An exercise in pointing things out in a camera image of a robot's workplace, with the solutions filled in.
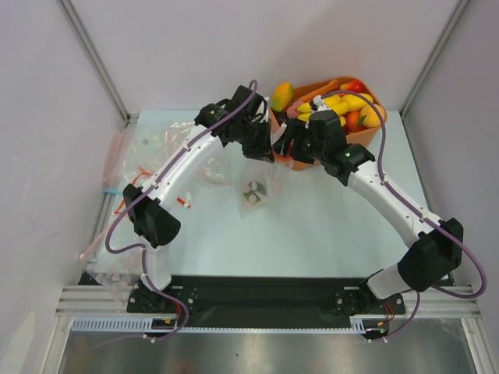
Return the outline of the clear red-dotted zip bag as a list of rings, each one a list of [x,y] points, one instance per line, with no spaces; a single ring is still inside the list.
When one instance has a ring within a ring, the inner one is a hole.
[[[285,130],[286,125],[271,130],[263,146],[242,145],[242,155],[246,161],[240,173],[238,195],[243,217],[271,205],[282,193],[288,173],[294,165],[288,156],[281,154],[279,148]]]

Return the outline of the green red toy mango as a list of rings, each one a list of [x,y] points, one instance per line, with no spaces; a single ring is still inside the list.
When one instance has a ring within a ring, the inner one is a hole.
[[[242,182],[242,201],[250,206],[263,203],[267,199],[267,188],[264,182],[247,180]]]

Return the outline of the yellow toy banana bunch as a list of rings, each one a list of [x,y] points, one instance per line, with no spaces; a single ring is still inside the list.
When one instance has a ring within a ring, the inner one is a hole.
[[[359,97],[353,94],[335,94],[323,99],[329,106],[329,110],[334,111],[338,115],[342,126],[346,125],[346,114],[360,111],[369,103],[373,103],[373,98],[366,93],[361,93]],[[308,115],[300,115],[298,120],[308,122],[311,115],[311,113]]]

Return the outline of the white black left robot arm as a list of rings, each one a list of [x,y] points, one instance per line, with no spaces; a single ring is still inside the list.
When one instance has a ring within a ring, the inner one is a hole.
[[[189,134],[165,164],[140,187],[127,185],[123,195],[126,213],[141,245],[142,282],[148,287],[144,302],[155,312],[172,302],[166,288],[172,281],[168,268],[168,245],[181,223],[170,213],[180,189],[229,143],[238,143],[244,157],[274,162],[267,100],[257,93],[257,82],[239,86],[232,98],[204,106]]]

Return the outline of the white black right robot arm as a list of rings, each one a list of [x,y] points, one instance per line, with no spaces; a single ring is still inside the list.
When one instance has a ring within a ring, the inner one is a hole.
[[[333,111],[319,111],[310,122],[297,118],[271,135],[273,151],[305,164],[319,162],[324,170],[362,196],[398,232],[408,248],[394,265],[380,270],[359,293],[367,312],[379,312],[388,297],[412,289],[423,292],[462,263],[459,242],[463,226],[436,214],[398,192],[375,156],[363,145],[349,143]]]

